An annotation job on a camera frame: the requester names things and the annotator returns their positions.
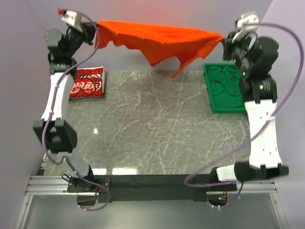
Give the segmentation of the orange t-shirt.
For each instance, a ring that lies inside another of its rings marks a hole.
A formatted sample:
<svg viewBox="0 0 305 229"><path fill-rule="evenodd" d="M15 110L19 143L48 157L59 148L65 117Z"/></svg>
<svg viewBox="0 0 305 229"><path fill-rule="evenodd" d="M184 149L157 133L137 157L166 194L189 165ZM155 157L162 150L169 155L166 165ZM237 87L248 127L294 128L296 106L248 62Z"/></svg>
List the orange t-shirt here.
<svg viewBox="0 0 305 229"><path fill-rule="evenodd" d="M113 42L116 47L139 50L150 66L176 57L180 67L172 77L176 77L194 60L205 59L224 41L220 33L202 29L123 21L97 21L96 24L95 47L105 48L109 42Z"/></svg>

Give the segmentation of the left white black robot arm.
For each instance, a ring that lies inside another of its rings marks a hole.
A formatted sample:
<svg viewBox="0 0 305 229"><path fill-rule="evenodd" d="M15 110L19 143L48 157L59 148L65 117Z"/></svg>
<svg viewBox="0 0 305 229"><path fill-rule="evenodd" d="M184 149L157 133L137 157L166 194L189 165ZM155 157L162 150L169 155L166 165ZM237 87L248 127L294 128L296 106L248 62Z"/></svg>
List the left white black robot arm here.
<svg viewBox="0 0 305 229"><path fill-rule="evenodd" d="M68 26L66 33L58 29L49 29L45 33L51 87L43 115L33 122L33 130L49 160L69 167L71 174L64 174L62 178L84 192L96 188L94 174L79 154L77 133L66 118L78 66L73 55L83 43L92 45L96 31L96 23L81 22L79 27Z"/></svg>

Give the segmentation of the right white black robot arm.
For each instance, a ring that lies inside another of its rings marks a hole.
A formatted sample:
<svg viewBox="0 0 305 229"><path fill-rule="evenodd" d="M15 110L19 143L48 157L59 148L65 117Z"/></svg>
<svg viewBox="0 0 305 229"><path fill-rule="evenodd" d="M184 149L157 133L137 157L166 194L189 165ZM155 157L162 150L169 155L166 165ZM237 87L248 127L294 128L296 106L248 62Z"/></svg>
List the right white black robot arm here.
<svg viewBox="0 0 305 229"><path fill-rule="evenodd" d="M276 40L261 36L251 43L255 33L235 39L230 33L224 39L224 60L233 60L241 73L240 91L250 127L250 156L245 162L215 167L212 181L255 181L283 177L289 174L278 152L275 117L277 85L270 71L278 58Z"/></svg>

